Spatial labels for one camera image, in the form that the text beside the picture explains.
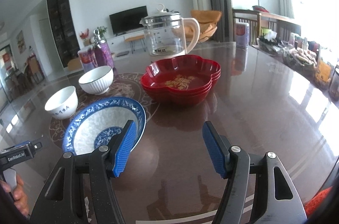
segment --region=metal screw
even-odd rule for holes
[[[277,156],[275,155],[275,153],[272,152],[272,151],[268,152],[268,153],[267,153],[267,156],[268,156],[269,158],[271,158],[271,159],[274,159],[275,157],[277,157]]]
[[[238,146],[232,146],[232,147],[231,147],[231,150],[232,150],[233,152],[240,152],[240,151],[241,151],[240,147],[238,147]]]
[[[106,146],[106,145],[99,146],[99,151],[101,151],[101,152],[108,151],[108,146]]]
[[[72,153],[70,151],[65,152],[64,155],[63,155],[63,157],[66,158],[66,159],[70,158],[71,156],[72,156]]]

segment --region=white bowl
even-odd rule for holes
[[[108,91],[113,82],[111,66],[100,66],[83,74],[79,79],[81,88],[89,94],[101,95]]]
[[[56,92],[45,104],[45,110],[55,119],[71,117],[78,107],[78,96],[74,86],[65,87]]]

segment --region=human hand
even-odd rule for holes
[[[6,193],[11,192],[11,187],[6,182],[0,180],[0,184]],[[12,195],[14,198],[14,205],[24,216],[27,216],[29,213],[28,197],[23,191],[23,184],[22,178],[17,174],[17,186]]]

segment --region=black television screen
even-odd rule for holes
[[[126,32],[137,28],[142,28],[140,20],[146,17],[146,6],[129,9],[110,15],[111,26],[114,34]]]

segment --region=purple bottle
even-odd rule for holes
[[[110,47],[105,39],[101,39],[99,30],[94,30],[93,50],[98,66],[108,65],[114,68]]]

